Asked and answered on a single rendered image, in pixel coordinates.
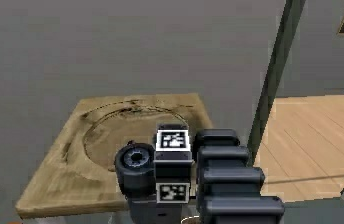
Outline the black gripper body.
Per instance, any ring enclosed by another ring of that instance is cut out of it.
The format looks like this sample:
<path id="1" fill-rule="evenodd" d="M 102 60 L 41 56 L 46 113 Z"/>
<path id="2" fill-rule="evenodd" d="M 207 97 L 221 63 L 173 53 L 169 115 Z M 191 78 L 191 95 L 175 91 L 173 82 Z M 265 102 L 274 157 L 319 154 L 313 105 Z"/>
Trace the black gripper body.
<path id="1" fill-rule="evenodd" d="M 154 148 L 130 141 L 114 161 L 120 191 L 126 197 L 146 197 L 155 193 Z"/>

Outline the tan wooden table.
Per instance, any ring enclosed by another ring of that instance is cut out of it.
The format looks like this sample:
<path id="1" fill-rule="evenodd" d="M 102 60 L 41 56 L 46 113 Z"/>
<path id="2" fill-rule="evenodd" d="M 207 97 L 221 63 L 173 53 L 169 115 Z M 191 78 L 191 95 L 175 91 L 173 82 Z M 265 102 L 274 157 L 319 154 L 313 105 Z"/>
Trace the tan wooden table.
<path id="1" fill-rule="evenodd" d="M 196 93 L 106 96 L 79 101 L 15 205 L 23 219 L 128 209 L 114 158 L 128 141 L 150 144 L 160 123 L 210 128 Z"/>

